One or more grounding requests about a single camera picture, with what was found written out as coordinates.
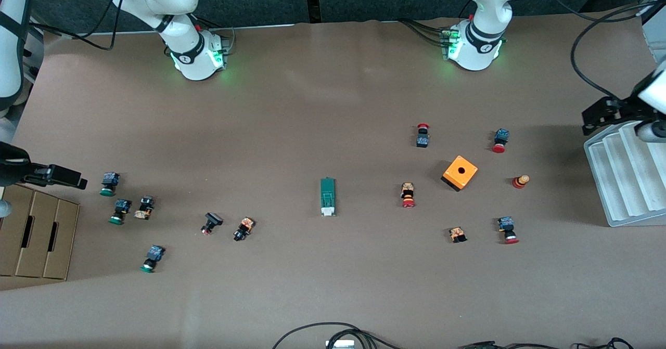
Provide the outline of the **green mushroom push button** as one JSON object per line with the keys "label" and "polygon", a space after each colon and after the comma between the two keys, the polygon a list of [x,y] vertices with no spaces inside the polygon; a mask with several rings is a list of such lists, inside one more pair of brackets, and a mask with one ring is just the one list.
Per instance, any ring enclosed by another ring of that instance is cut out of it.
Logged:
{"label": "green mushroom push button", "polygon": [[123,225],[125,216],[129,213],[132,202],[131,200],[118,199],[114,205],[114,213],[109,218],[109,223],[115,225]]}
{"label": "green mushroom push button", "polygon": [[165,254],[165,248],[161,245],[152,245],[147,252],[147,256],[140,270],[145,273],[153,273],[155,267]]}
{"label": "green mushroom push button", "polygon": [[119,180],[120,180],[119,173],[115,172],[105,173],[101,181],[102,188],[100,189],[99,192],[100,195],[102,195],[103,197],[114,197]]}

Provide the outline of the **green load switch white handle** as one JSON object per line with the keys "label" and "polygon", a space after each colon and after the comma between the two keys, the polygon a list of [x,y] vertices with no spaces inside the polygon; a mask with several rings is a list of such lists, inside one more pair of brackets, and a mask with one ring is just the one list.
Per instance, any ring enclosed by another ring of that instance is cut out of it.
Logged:
{"label": "green load switch white handle", "polygon": [[336,216],[336,182],[334,178],[326,177],[319,181],[319,197],[321,198],[321,215],[324,217]]}

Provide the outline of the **black square push button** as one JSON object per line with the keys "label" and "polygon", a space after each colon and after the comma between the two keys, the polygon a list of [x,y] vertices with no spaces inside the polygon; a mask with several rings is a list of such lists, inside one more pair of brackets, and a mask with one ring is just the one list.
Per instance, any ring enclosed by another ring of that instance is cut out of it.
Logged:
{"label": "black square push button", "polygon": [[205,218],[207,219],[206,224],[201,228],[203,235],[210,235],[214,228],[224,223],[223,219],[214,212],[207,212]]}

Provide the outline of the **black button orange contact block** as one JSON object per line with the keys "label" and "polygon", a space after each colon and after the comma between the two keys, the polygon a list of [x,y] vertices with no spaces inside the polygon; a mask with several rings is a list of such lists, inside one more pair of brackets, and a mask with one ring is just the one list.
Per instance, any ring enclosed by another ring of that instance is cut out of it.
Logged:
{"label": "black button orange contact block", "polygon": [[140,200],[139,208],[135,211],[134,217],[137,219],[150,219],[154,209],[154,197],[145,195]]}
{"label": "black button orange contact block", "polygon": [[241,219],[240,225],[238,226],[238,229],[234,233],[234,240],[235,241],[245,240],[245,238],[247,238],[247,236],[250,235],[255,224],[256,223],[253,221],[252,218],[245,217]]}

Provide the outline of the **brown cardboard divider box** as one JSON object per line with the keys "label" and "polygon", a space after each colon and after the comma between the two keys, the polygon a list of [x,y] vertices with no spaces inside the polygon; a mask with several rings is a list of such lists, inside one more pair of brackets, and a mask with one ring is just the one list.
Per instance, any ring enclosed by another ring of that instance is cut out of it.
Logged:
{"label": "brown cardboard divider box", "polygon": [[66,281],[79,204],[22,185],[0,199],[12,207],[0,218],[0,291]]}

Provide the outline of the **grey white stepped tray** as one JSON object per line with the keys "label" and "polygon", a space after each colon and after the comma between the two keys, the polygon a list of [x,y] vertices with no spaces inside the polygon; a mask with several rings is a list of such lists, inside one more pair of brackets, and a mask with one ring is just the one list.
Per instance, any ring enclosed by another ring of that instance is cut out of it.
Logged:
{"label": "grey white stepped tray", "polygon": [[666,143],[645,143],[638,121],[607,127],[583,144],[611,227],[666,226]]}

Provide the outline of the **orange button enclosure box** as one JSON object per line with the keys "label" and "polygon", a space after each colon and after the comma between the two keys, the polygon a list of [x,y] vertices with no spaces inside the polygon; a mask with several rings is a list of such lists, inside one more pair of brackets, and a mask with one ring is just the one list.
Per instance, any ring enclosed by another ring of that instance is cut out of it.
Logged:
{"label": "orange button enclosure box", "polygon": [[457,156],[442,173],[441,180],[452,190],[459,192],[469,185],[478,167],[462,156]]}

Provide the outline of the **brown table cover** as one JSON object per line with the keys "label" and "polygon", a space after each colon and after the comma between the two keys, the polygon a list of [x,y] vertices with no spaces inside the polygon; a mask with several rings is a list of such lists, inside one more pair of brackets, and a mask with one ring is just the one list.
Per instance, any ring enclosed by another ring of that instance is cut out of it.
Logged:
{"label": "brown table cover", "polygon": [[[242,29],[228,69],[200,83],[156,34],[112,52],[50,38],[15,145],[89,183],[48,188],[81,205],[69,278],[0,292],[0,349],[252,349],[318,321],[425,349],[666,347],[666,226],[607,226],[583,150],[580,113],[600,94],[569,49],[586,25],[514,19],[481,72],[397,23]],[[457,156],[478,167],[459,192],[441,180]],[[107,172],[114,197],[99,193]],[[109,223],[118,199],[132,202],[123,225]],[[207,212],[224,223],[203,235]],[[145,273],[152,245],[166,250]]]}

